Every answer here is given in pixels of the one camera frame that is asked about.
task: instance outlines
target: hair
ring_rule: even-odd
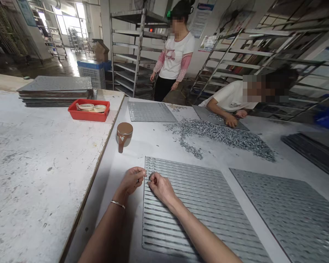
[[[195,0],[181,0],[172,11],[170,11],[169,19],[183,20],[186,24],[189,18],[189,15],[192,13],[192,5],[195,3]]]
[[[296,83],[298,77],[299,73],[296,69],[292,69],[289,64],[284,64],[265,75],[266,87],[275,89],[275,95],[284,95]]]

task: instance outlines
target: white t-shirt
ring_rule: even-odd
[[[215,98],[218,101],[217,105],[227,112],[235,112],[242,108],[253,109],[258,102],[246,102],[246,99],[243,99],[242,92],[243,82],[242,80],[237,80],[217,91],[207,100],[201,102],[199,106],[206,107],[208,102]]]
[[[159,76],[163,79],[177,79],[183,55],[194,52],[195,38],[189,32],[185,38],[175,42],[174,38],[168,38],[165,43],[166,53],[164,64]]]

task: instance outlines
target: ceramic mug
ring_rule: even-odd
[[[118,152],[123,152],[123,147],[127,147],[132,138],[133,126],[130,123],[122,122],[117,126],[116,140],[118,143]]]

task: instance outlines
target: silver bangle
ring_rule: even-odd
[[[116,205],[118,205],[120,207],[123,207],[123,209],[125,210],[125,206],[124,205],[121,205],[120,203],[118,203],[116,201],[113,201],[113,200],[111,200],[111,203],[114,203],[114,204],[116,204]]]

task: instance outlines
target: pink sleeve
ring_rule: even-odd
[[[160,56],[158,57],[157,63],[154,67],[154,71],[157,73],[161,70],[164,62],[165,62],[165,50],[162,50]]]
[[[186,71],[190,65],[191,57],[193,56],[193,53],[187,53],[183,56],[182,62],[181,62],[181,68],[179,75],[177,77],[177,81],[181,82],[184,79],[184,76],[186,74]]]

